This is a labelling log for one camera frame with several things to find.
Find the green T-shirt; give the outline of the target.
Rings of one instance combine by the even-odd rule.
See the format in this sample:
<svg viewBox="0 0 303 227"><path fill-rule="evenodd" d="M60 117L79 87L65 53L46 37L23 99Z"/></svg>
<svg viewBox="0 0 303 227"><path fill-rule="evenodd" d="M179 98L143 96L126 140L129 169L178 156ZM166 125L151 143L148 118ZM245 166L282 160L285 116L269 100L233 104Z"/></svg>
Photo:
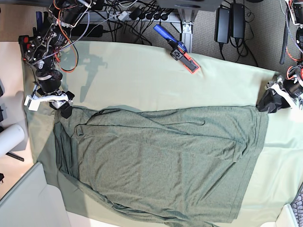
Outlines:
<svg viewBox="0 0 303 227"><path fill-rule="evenodd" d="M56 165L113 212L170 227L230 223L264 147L253 106L136 113L74 108L54 119Z"/></svg>

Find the light green table cloth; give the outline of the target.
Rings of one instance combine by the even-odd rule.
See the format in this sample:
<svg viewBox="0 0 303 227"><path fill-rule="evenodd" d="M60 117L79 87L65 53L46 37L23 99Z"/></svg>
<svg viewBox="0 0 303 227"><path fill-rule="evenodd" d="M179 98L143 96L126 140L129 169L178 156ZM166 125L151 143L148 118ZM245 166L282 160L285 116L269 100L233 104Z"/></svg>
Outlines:
<svg viewBox="0 0 303 227"><path fill-rule="evenodd" d="M265 84L278 72L193 54L201 69L191 74L167 50L146 45L80 41L80 62L64 74L75 106L101 110L122 107L160 111L196 106L254 106ZM148 223L121 217L84 194L55 163L54 109L42 103L26 111L35 162L43 165L48 184L61 191L69 213L124 227ZM303 182L303 118L291 109L270 114L265 146L259 155L233 227L259 227L273 222L293 201Z"/></svg>

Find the white cylinder roll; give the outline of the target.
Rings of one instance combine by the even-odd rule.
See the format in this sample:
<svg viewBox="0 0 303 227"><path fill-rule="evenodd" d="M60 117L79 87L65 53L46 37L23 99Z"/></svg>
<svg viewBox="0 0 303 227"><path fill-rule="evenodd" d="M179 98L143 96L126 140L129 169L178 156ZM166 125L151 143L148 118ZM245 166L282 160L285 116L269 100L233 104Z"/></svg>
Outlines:
<svg viewBox="0 0 303 227"><path fill-rule="evenodd" d="M24 130L18 124L13 124L0 133L0 157L10 152L25 138Z"/></svg>

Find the blue orange clamp left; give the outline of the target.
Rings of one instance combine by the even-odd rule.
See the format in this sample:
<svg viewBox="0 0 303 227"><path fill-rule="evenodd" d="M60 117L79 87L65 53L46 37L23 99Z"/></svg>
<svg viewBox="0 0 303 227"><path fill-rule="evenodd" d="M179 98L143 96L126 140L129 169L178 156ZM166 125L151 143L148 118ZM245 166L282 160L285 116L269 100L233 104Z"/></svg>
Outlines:
<svg viewBox="0 0 303 227"><path fill-rule="evenodd" d="M34 52L42 43L42 39L45 36L47 29L47 18L49 14L47 11L43 13L41 11L36 12L36 27L33 27L33 35L21 35L18 38L18 44L20 46L21 56L24 61L31 61L34 56Z"/></svg>

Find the blue orange clamp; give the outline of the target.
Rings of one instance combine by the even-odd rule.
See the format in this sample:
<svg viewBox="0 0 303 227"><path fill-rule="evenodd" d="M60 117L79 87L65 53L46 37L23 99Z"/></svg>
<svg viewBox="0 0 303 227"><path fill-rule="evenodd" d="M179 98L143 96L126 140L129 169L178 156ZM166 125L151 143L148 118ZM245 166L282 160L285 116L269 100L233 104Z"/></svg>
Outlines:
<svg viewBox="0 0 303 227"><path fill-rule="evenodd" d="M18 44L20 46L21 56L24 61L31 61L34 56L34 52L42 43L42 39L45 36L47 29L47 18L49 14L47 11L43 13L41 11L36 12L36 27L33 27L33 35L21 35L18 38Z"/></svg>
<svg viewBox="0 0 303 227"><path fill-rule="evenodd" d="M192 59L188 53L185 45L178 41L169 31L167 31L160 24L157 24L153 27L153 29L161 35L167 43L172 47L172 51L170 55L176 61L180 61L184 67L192 74L196 73L200 66Z"/></svg>

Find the black power brick floor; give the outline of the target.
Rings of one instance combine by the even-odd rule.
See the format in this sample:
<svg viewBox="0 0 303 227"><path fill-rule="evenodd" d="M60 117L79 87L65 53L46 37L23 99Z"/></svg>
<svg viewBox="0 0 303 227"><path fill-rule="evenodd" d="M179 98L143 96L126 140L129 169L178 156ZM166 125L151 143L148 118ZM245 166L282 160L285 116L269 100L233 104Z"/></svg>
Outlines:
<svg viewBox="0 0 303 227"><path fill-rule="evenodd" d="M99 25L98 27L95 28L96 25L92 24L89 25L87 31L85 32L85 36L87 37L101 37L104 33L104 29L102 25ZM73 28L71 30L71 36L81 36L85 29L86 29L87 25L86 24L79 24L77 26L75 26L75 28Z"/></svg>

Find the black power adapter left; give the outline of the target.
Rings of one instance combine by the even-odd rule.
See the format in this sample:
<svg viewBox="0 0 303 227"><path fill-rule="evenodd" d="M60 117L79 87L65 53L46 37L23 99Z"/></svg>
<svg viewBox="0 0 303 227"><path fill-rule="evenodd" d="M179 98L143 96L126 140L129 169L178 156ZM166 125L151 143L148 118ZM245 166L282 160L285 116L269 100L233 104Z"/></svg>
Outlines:
<svg viewBox="0 0 303 227"><path fill-rule="evenodd" d="M227 44L230 35L230 10L218 8L216 10L214 40L218 43Z"/></svg>

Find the black power adapter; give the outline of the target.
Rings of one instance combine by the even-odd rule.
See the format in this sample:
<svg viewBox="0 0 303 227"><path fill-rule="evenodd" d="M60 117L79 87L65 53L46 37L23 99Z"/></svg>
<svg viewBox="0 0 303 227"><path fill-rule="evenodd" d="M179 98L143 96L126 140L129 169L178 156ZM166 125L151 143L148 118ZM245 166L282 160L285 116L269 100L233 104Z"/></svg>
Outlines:
<svg viewBox="0 0 303 227"><path fill-rule="evenodd" d="M218 43L227 44L230 35L230 10L218 8L216 10L214 40Z"/></svg>
<svg viewBox="0 0 303 227"><path fill-rule="evenodd" d="M243 39L245 36L245 8L243 4L231 4L231 37Z"/></svg>

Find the black power adapter right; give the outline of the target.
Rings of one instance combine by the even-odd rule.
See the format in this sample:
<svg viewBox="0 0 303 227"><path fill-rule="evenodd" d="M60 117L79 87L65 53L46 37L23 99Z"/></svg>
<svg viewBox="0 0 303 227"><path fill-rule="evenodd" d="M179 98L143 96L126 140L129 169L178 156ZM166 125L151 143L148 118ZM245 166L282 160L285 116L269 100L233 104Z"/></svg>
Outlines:
<svg viewBox="0 0 303 227"><path fill-rule="evenodd" d="M231 37L243 39L245 36L245 8L243 4L231 4Z"/></svg>

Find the blue orange clamp centre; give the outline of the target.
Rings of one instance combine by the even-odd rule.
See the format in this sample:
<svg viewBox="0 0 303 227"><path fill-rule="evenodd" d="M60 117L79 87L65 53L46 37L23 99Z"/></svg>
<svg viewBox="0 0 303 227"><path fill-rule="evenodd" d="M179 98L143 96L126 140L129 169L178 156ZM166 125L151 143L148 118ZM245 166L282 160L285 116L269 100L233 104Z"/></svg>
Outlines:
<svg viewBox="0 0 303 227"><path fill-rule="evenodd" d="M192 74L196 73L200 66L192 59L188 53L185 45L178 41L169 31L167 31L160 24L157 24L153 27L153 29L161 35L167 43L172 47L172 51L170 55L176 61L180 61L184 67Z"/></svg>

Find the power strip with plugs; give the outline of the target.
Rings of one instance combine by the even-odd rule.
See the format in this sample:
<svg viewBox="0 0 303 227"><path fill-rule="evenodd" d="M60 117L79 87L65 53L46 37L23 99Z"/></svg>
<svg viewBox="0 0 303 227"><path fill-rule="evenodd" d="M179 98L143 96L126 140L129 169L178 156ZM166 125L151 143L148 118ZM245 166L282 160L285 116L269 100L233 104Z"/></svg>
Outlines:
<svg viewBox="0 0 303 227"><path fill-rule="evenodd" d="M110 21L117 22L168 22L177 23L180 22L180 16L174 11L143 11L143 10L129 10L129 11L100 11L102 18L108 19Z"/></svg>

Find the aluminium frame post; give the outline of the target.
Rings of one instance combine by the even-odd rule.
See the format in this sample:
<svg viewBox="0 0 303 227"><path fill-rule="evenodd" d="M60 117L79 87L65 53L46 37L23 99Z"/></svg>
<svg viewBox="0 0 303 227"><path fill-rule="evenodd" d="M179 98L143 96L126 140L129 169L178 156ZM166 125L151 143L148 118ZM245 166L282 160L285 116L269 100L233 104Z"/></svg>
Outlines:
<svg viewBox="0 0 303 227"><path fill-rule="evenodd" d="M181 41L187 48L187 52L192 52L193 26L198 11L193 9L178 9L181 21Z"/></svg>

